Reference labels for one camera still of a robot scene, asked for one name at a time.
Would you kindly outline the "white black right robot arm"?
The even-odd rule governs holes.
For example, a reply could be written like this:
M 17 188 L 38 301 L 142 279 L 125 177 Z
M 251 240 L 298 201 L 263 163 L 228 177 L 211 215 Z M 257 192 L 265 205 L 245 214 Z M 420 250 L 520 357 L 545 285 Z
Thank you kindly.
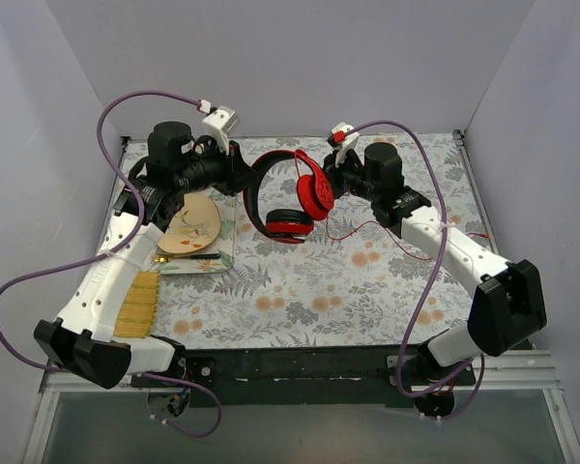
M 403 363 L 403 382 L 440 384 L 465 361 L 498 357 L 546 326 L 537 267 L 497 255 L 448 225 L 424 195 L 406 186 L 393 145 L 372 143 L 362 158 L 348 151 L 343 161 L 330 154 L 323 170 L 335 197 L 349 193 L 369 201 L 378 223 L 439 262 L 473 299 L 464 322 L 420 344 Z

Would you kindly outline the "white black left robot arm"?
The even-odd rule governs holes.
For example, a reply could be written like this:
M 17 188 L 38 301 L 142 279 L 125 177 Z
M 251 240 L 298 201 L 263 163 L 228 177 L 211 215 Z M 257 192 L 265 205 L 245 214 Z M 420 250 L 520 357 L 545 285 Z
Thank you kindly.
M 101 261 L 92 264 L 67 305 L 52 321 L 40 321 L 34 339 L 58 367 L 102 388 L 124 376 L 153 372 L 165 386 L 187 373 L 183 346 L 167 337 L 125 337 L 116 321 L 137 274 L 157 247 L 188 193 L 214 188 L 234 196 L 257 175 L 238 142 L 221 146 L 210 135 L 195 138 L 179 122 L 155 125 L 148 155 L 130 170 L 113 207 Z

